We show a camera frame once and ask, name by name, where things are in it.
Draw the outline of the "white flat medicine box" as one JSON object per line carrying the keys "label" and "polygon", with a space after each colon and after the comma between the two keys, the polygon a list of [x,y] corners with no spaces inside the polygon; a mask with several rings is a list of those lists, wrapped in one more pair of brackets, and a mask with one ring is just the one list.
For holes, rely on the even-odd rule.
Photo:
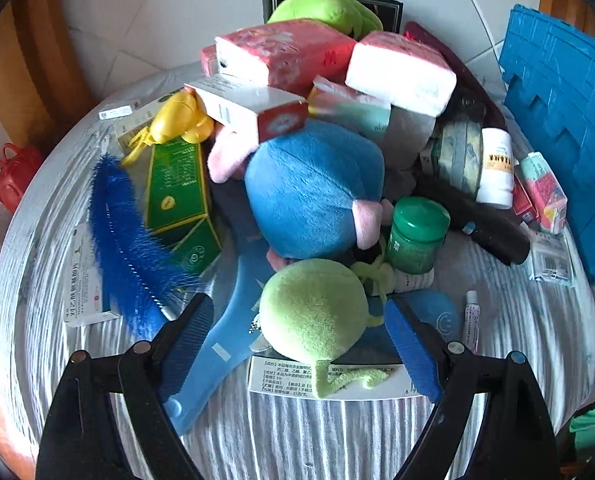
{"label": "white flat medicine box", "polygon": [[63,285],[63,321],[81,327],[120,318],[116,302],[103,288],[87,221],[73,230]]}

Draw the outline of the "small ointment tube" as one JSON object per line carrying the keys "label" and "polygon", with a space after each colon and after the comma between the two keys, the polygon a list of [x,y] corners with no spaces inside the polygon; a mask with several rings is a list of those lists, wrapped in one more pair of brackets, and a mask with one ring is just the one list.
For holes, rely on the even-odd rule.
{"label": "small ointment tube", "polygon": [[465,295],[465,318],[462,327],[462,342],[476,354],[480,342],[481,307],[476,290],[469,290]]}

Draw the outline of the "barcode white packet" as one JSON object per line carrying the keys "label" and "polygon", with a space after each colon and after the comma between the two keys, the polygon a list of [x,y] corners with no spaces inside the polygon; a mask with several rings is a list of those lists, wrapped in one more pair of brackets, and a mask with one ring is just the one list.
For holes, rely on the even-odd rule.
{"label": "barcode white packet", "polygon": [[530,281],[564,287],[573,286],[573,266],[564,237],[548,232],[537,232],[522,224],[531,249],[526,259]]}

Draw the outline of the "black cylinder tube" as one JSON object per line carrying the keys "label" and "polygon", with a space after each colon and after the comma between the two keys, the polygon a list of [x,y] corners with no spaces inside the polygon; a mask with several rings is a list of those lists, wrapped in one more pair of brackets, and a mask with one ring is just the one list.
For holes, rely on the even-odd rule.
{"label": "black cylinder tube", "polygon": [[450,215],[451,231],[471,237],[480,248],[506,266],[522,264],[529,256],[529,238],[505,212],[476,203],[439,178],[415,174],[415,179],[412,195],[442,205]]}

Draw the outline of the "green jar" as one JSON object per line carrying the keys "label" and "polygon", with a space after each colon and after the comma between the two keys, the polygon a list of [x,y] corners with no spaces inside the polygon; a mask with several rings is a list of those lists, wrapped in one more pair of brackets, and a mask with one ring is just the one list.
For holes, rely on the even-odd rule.
{"label": "green jar", "polygon": [[441,204],[424,197],[401,197],[394,209],[385,260],[407,274],[430,272],[449,225],[450,215]]}

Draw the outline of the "light green ball plush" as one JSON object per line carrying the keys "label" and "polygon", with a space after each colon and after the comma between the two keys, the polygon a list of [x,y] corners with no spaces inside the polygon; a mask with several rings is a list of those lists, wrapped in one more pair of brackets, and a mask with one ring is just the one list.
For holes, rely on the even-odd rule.
{"label": "light green ball plush", "polygon": [[384,324],[373,315],[360,278],[329,259],[301,260],[276,271],[259,298],[258,326],[274,351],[311,369],[311,391],[318,399],[352,382],[373,389],[389,374],[379,368],[355,368],[329,376],[369,328]]}

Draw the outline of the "pink green small box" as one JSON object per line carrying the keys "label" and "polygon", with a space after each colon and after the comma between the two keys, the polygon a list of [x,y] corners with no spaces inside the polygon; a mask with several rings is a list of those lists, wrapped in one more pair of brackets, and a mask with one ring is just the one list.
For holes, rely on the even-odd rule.
{"label": "pink green small box", "polygon": [[543,154],[527,154],[519,163],[519,175],[537,212],[540,229],[559,235],[567,223],[567,196]]}

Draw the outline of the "white medicine bottle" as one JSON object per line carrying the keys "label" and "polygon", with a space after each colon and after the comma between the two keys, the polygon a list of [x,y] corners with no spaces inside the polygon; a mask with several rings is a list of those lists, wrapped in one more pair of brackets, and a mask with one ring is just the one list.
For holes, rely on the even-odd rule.
{"label": "white medicine bottle", "polygon": [[511,136],[499,128],[482,129],[482,171],[476,202],[508,210],[512,208],[514,157]]}

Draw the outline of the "tape roll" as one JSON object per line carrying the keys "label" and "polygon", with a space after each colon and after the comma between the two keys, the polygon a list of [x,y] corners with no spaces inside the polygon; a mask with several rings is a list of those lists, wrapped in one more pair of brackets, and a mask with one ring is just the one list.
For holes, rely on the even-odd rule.
{"label": "tape roll", "polygon": [[459,113],[435,125],[420,159],[424,174],[438,177],[475,198],[481,180],[482,155],[481,124]]}

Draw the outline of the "blue round plush toy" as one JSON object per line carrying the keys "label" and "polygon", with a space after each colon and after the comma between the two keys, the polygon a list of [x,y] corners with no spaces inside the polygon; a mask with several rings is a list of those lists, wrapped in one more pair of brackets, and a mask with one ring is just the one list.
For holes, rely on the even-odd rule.
{"label": "blue round plush toy", "polygon": [[276,271],[294,260],[368,250],[391,221],[381,148],[332,122],[308,119],[302,129],[264,142],[221,128],[207,165],[216,184],[242,172]]}

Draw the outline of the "yellow plastic toy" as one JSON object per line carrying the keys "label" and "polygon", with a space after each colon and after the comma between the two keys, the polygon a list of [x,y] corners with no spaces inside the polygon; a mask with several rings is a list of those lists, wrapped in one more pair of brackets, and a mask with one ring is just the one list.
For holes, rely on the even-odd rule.
{"label": "yellow plastic toy", "polygon": [[130,139],[129,152],[120,166],[134,164],[141,153],[154,144],[166,144],[177,138],[186,143],[200,144],[212,135],[214,128],[215,122],[204,112],[195,91],[179,90],[164,102],[151,122]]}

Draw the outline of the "blue plastic crate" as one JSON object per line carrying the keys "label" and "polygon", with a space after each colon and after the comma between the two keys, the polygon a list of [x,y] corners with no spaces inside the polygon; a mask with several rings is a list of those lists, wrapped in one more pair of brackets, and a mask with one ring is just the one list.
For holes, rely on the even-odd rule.
{"label": "blue plastic crate", "polygon": [[567,223],[595,283],[595,38],[517,4],[500,55],[511,110],[567,196]]}

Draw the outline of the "pink tissue pack upper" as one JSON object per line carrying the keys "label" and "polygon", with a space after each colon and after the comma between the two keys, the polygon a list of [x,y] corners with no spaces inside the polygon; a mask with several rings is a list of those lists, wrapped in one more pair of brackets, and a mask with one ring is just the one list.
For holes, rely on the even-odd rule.
{"label": "pink tissue pack upper", "polygon": [[370,32],[354,47],[347,87],[410,112],[437,117],[457,86],[439,51],[393,32]]}

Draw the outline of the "white red medicine box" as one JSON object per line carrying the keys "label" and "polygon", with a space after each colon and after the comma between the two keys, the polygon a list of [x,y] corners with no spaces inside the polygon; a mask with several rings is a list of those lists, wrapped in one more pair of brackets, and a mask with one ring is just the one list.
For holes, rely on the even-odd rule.
{"label": "white red medicine box", "polygon": [[202,77],[186,88],[210,118],[254,146],[303,128],[308,118],[303,96],[277,88],[243,84],[221,75]]}

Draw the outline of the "green plush toy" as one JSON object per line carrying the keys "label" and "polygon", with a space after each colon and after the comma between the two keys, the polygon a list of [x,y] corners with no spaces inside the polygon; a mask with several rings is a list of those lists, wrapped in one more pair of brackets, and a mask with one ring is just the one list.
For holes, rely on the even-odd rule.
{"label": "green plush toy", "polygon": [[284,0],[272,12],[268,23],[315,20],[359,41],[383,24],[357,0]]}

